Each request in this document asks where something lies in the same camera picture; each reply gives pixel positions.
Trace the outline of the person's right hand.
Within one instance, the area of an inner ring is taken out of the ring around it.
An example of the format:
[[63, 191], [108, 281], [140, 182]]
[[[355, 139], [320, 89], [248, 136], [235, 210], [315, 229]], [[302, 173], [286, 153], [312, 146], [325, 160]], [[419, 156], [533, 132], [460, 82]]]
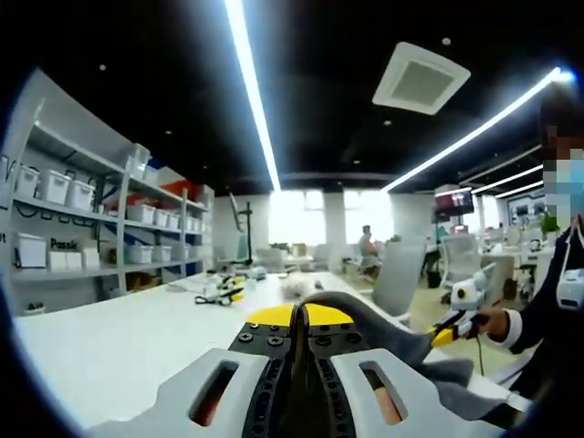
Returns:
[[498, 307], [481, 308], [477, 314], [481, 322], [478, 323], [478, 333], [486, 335], [495, 342], [503, 342], [509, 332], [509, 316]]

